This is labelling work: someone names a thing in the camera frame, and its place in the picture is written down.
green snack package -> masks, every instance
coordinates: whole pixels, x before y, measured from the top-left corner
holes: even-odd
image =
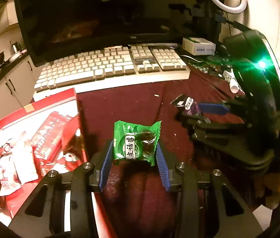
[[[160,128],[161,121],[152,126],[115,122],[113,160],[145,160],[154,166]]]

metal bolt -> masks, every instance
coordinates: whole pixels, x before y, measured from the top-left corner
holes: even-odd
[[[49,177],[54,177],[55,175],[57,175],[58,174],[58,172],[56,171],[56,170],[50,170],[48,173],[47,173],[47,175],[49,176]]]
[[[93,165],[92,163],[88,162],[88,163],[85,163],[83,167],[84,167],[85,169],[89,169],[89,168],[92,168],[93,166],[94,166],[94,165]]]
[[[216,176],[220,176],[222,174],[222,172],[221,172],[221,170],[214,169],[213,174],[216,175]]]
[[[180,168],[180,169],[183,169],[183,168],[185,168],[185,163],[184,162],[179,162],[179,163],[177,163],[177,167]]]

table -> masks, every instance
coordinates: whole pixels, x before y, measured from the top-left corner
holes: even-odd
[[[150,126],[162,121],[160,140],[180,161],[195,163],[194,146],[187,129],[174,119],[177,109],[170,105],[180,94],[197,102],[219,102],[233,98],[229,84],[191,67],[188,80],[146,83],[77,95],[86,150],[90,157],[112,139],[118,120]],[[241,123],[241,119],[207,115],[211,121]],[[205,168],[215,166],[202,159]],[[145,161],[121,162],[112,166],[101,195],[108,217],[119,238],[169,237],[175,226],[176,195],[162,186],[158,168]]]

keyboard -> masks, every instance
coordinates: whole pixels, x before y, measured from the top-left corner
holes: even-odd
[[[34,86],[35,101],[75,88],[76,93],[133,84],[188,79],[190,70],[173,49],[109,47],[46,63]]]

kettle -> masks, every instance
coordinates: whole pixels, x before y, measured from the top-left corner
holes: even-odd
[[[14,55],[18,51],[21,51],[22,47],[19,42],[15,42],[14,44],[11,45],[11,53]]]

